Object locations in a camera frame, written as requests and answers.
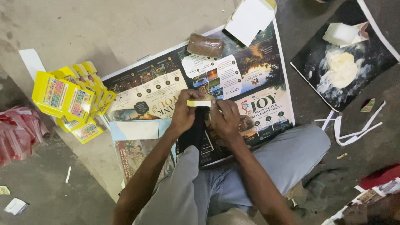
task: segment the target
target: logo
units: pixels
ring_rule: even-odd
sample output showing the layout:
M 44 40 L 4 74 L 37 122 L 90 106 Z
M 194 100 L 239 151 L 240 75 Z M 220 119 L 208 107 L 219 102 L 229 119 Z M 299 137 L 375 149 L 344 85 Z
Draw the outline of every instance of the logo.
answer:
M 249 104 L 247 104 L 247 100 L 241 103 L 242 109 L 246 111 L 246 114 L 248 113 L 247 109 L 249 108 Z

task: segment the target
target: left hand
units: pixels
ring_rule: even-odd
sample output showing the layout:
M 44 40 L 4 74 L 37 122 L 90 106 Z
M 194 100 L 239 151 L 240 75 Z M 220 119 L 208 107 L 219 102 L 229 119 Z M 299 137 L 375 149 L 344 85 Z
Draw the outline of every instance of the left hand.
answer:
M 174 132 L 179 137 L 183 132 L 192 127 L 196 108 L 188 107 L 186 100 L 189 98 L 202 99 L 204 97 L 205 95 L 198 90 L 185 89 L 180 92 L 178 101 L 175 103 L 175 110 L 169 127 L 171 132 Z

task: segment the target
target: plastic wrapped block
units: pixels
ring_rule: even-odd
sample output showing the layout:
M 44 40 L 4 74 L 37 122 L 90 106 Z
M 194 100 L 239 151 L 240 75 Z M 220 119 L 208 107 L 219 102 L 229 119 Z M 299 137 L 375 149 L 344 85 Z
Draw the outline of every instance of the plastic wrapped block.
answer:
M 192 33 L 189 37 L 188 52 L 212 58 L 221 58 L 225 43 L 218 38 L 207 38 Z

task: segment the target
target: jeans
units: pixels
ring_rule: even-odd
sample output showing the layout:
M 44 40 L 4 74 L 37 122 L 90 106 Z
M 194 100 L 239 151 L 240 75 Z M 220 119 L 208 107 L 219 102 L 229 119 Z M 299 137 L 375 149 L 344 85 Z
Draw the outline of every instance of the jeans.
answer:
M 285 195 L 321 161 L 329 147 L 330 140 L 321 128 L 304 125 L 285 131 L 253 154 Z M 134 224 L 204 225 L 208 216 L 233 207 L 250 215 L 256 212 L 236 163 L 199 170 L 198 159 L 196 147 L 188 147 Z

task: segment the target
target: white foam block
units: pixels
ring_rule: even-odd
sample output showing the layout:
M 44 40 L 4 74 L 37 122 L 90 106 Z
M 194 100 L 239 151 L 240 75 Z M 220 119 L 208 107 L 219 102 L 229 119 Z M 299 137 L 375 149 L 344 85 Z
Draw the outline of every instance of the white foam block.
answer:
M 331 23 L 322 39 L 335 45 L 351 44 L 358 31 L 357 28 L 343 23 Z

